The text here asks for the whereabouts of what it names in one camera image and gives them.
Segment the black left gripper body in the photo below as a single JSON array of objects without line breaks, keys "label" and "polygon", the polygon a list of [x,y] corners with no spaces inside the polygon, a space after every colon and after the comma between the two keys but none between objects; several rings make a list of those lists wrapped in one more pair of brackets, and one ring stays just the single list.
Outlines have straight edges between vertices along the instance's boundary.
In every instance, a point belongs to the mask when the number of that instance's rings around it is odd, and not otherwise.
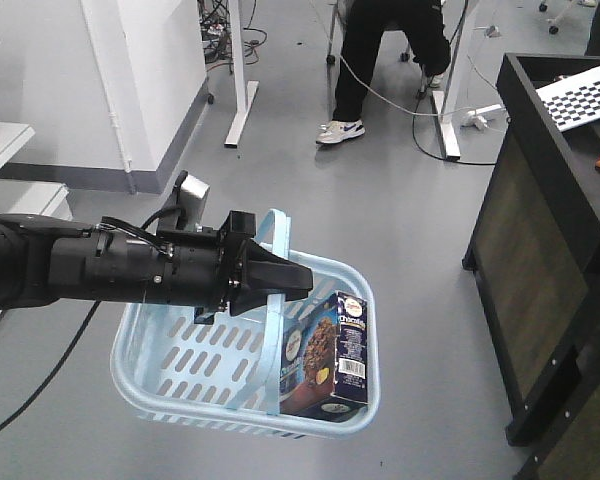
[{"label": "black left gripper body", "polygon": [[157,236],[170,255],[157,301],[191,306],[194,322],[202,325],[213,324],[219,312],[236,316],[255,308],[249,266],[256,247],[255,215],[232,210],[216,229],[190,226],[187,220],[186,210],[165,210],[159,217]]}]

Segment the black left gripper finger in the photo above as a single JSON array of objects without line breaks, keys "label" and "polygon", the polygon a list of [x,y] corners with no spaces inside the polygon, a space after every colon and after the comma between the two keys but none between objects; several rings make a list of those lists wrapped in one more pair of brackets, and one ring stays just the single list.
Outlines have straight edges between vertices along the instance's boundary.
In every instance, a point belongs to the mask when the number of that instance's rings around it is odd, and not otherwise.
[{"label": "black left gripper finger", "polygon": [[253,240],[245,242],[230,280],[237,283],[229,294],[231,316],[266,305],[270,295],[295,301],[307,298],[313,289],[309,267],[276,256]]}]

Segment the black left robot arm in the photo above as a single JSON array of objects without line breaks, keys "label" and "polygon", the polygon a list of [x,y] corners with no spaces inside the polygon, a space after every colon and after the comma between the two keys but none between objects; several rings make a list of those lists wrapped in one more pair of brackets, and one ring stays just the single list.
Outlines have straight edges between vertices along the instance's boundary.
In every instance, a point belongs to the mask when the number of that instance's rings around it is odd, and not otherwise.
[{"label": "black left robot arm", "polygon": [[237,316],[282,294],[313,288],[311,270],[254,241],[251,214],[232,211],[220,229],[151,234],[103,217],[96,224],[0,214],[0,310],[59,299],[191,306],[201,323]]}]

